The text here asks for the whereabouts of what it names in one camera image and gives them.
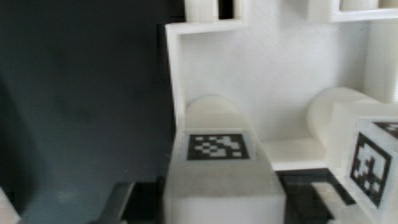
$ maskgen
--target rounded white block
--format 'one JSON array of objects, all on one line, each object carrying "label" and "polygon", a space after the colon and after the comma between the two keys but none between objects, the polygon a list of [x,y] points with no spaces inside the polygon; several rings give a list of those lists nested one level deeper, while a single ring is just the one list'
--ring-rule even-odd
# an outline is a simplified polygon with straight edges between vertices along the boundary
[{"label": "rounded white block", "polygon": [[327,128],[336,103],[379,103],[363,93],[349,88],[333,88],[317,96],[308,109],[308,128],[320,143],[327,144]]},{"label": "rounded white block", "polygon": [[342,10],[343,11],[361,11],[379,8],[379,0],[343,0]]}]

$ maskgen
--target dark background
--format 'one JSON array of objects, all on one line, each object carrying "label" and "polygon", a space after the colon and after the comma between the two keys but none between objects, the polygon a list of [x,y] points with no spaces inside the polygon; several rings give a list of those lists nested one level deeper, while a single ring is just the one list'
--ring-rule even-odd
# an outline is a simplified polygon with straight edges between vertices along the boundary
[{"label": "dark background", "polygon": [[166,175],[164,24],[184,0],[0,0],[0,186],[29,224],[88,224]]}]

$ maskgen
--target white panel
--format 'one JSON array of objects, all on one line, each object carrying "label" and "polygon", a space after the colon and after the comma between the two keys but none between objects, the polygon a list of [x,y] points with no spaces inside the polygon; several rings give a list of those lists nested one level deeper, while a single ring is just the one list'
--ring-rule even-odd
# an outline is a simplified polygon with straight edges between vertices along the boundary
[{"label": "white panel", "polygon": [[368,24],[310,23],[304,0],[253,0],[249,21],[239,31],[182,36],[185,104],[221,95],[262,140],[306,138],[317,94],[363,86]]}]

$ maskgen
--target black gap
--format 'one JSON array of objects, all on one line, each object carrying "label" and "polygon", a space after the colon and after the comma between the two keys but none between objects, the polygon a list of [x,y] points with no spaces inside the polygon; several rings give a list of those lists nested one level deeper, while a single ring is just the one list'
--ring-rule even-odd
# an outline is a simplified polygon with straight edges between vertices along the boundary
[{"label": "black gap", "polygon": [[219,0],[219,19],[233,19],[233,1],[235,0]]}]

